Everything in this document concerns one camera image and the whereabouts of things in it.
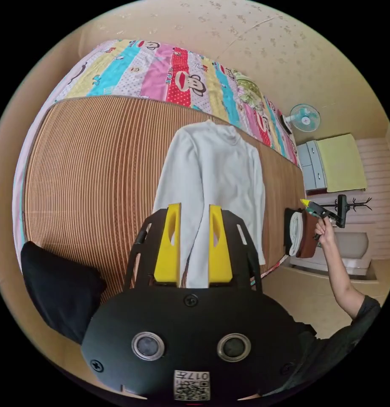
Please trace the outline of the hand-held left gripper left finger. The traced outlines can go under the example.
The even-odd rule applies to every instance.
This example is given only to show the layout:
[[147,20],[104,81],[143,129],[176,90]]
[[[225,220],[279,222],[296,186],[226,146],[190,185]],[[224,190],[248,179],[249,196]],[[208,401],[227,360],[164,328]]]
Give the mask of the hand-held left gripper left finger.
[[181,204],[168,206],[154,271],[157,284],[179,284]]

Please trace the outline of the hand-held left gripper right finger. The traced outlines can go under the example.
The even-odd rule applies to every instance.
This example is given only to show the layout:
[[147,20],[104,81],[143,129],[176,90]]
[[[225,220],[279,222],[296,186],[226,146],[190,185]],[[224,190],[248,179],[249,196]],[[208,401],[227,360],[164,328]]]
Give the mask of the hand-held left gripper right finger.
[[208,283],[228,284],[231,282],[231,280],[232,268],[224,228],[222,209],[220,206],[210,205]]

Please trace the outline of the person's right hand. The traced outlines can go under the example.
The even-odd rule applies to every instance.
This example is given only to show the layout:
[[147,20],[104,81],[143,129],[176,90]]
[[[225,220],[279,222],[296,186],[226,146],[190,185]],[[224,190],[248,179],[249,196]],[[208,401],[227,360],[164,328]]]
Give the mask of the person's right hand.
[[328,216],[318,219],[315,233],[319,235],[319,243],[323,249],[335,244],[334,228]]

